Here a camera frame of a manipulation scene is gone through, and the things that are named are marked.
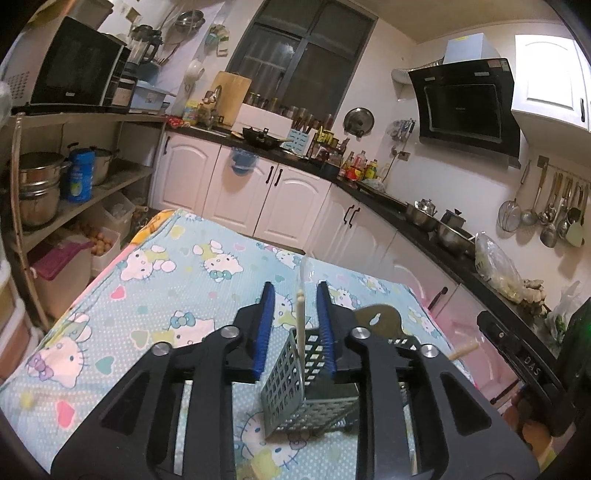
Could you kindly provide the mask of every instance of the pink lid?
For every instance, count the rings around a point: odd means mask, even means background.
[[[53,280],[64,267],[81,251],[92,248],[92,242],[78,243],[67,238],[49,250],[32,267],[44,280]]]

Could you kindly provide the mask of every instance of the range hood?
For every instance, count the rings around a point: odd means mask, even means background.
[[[443,64],[409,72],[417,96],[420,141],[521,168],[520,131],[507,59],[484,34],[450,40]]]

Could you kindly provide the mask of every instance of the hello kitty tablecloth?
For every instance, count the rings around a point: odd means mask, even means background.
[[[393,305],[405,332],[444,353],[450,345],[412,293],[392,284],[246,238],[178,210],[82,296],[35,353],[0,387],[0,408],[27,449],[47,470],[59,449],[100,399],[155,342],[175,348],[200,342],[232,323],[236,311],[275,286],[275,316],[261,382],[233,385],[238,478],[354,479],[357,438],[342,432],[265,440],[260,392],[288,331],[293,298],[304,281],[307,326],[317,326],[316,285],[350,309]],[[463,364],[456,365],[469,377]],[[183,458],[186,385],[175,471]]]

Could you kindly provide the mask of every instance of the black countertop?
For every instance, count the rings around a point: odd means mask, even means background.
[[[303,160],[289,158],[280,150],[265,151],[252,147],[247,143],[231,136],[220,136],[202,129],[182,127],[171,129],[183,135],[214,142],[226,147],[236,147],[258,154],[262,158],[276,161],[282,165],[297,168],[307,173],[325,178],[320,169]],[[392,205],[383,200],[362,192],[340,180],[329,180],[339,186],[357,201],[373,210],[377,215],[392,225],[398,232],[422,251],[429,259],[438,265],[455,282],[464,285],[505,327],[513,331],[519,338],[526,341],[541,359],[553,368],[556,364],[558,347],[550,336],[548,330],[538,319],[533,318],[527,312],[509,302],[496,290],[488,286],[476,272],[474,261],[468,257],[454,257],[439,246],[433,234],[427,234],[404,219],[404,212],[396,210]]]

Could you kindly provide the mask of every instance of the cutting board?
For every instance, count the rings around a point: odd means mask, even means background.
[[[224,117],[224,126],[231,127],[251,86],[251,80],[233,73],[218,72],[209,89],[214,91],[218,85],[222,86],[222,98],[216,105],[217,114]]]

